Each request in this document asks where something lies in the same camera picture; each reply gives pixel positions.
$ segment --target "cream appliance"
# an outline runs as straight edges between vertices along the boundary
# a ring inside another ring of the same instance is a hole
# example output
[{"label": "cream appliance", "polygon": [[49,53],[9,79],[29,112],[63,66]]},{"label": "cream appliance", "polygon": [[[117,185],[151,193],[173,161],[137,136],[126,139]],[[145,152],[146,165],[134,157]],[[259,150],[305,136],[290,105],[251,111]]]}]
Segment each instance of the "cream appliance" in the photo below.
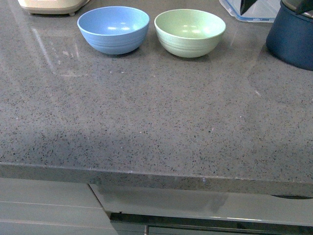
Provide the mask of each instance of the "cream appliance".
[{"label": "cream appliance", "polygon": [[30,14],[69,14],[87,4],[89,0],[18,0],[21,7]]}]

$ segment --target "white cabinet door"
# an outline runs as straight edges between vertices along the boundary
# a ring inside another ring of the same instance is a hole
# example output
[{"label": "white cabinet door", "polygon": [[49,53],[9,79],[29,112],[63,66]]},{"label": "white cabinet door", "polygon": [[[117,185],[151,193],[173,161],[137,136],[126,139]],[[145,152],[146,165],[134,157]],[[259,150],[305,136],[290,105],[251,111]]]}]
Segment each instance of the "white cabinet door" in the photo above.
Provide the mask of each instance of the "white cabinet door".
[{"label": "white cabinet door", "polygon": [[0,235],[117,235],[87,184],[0,178]]}]

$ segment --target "bowl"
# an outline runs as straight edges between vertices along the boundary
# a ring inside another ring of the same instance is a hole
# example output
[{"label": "bowl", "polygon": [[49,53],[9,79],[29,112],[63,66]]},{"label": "bowl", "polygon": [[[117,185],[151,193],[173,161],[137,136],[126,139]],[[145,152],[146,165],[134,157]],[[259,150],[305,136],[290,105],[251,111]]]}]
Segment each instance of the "bowl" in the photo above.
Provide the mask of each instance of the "bowl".
[{"label": "bowl", "polygon": [[225,22],[216,15],[193,9],[170,10],[155,18],[156,34],[170,53],[194,58],[206,55],[221,41]]},{"label": "bowl", "polygon": [[149,20],[148,14],[142,10],[109,6],[84,13],[77,25],[94,49],[105,54],[125,54],[142,44]]}]

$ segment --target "grey countertop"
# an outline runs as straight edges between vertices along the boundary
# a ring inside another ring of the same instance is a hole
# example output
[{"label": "grey countertop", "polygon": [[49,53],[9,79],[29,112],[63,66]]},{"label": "grey countertop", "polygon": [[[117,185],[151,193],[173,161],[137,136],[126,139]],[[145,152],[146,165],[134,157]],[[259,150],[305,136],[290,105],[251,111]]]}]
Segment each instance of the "grey countertop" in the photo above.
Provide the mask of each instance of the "grey countertop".
[{"label": "grey countertop", "polygon": [[[93,8],[151,18],[144,43],[109,56],[76,22]],[[176,8],[221,17],[222,42],[183,59],[154,18]],[[92,0],[70,16],[0,6],[0,177],[313,196],[313,71],[276,59],[270,23],[218,0]]]}]

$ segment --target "blue bowl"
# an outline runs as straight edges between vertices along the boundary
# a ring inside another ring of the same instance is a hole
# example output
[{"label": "blue bowl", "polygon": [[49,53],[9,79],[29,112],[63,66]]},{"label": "blue bowl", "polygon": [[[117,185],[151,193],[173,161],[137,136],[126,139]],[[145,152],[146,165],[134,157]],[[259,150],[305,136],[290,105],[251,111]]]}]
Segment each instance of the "blue bowl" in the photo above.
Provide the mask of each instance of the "blue bowl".
[{"label": "blue bowl", "polygon": [[126,6],[101,7],[84,13],[77,25],[90,46],[105,54],[125,54],[138,48],[149,27],[144,11]]}]

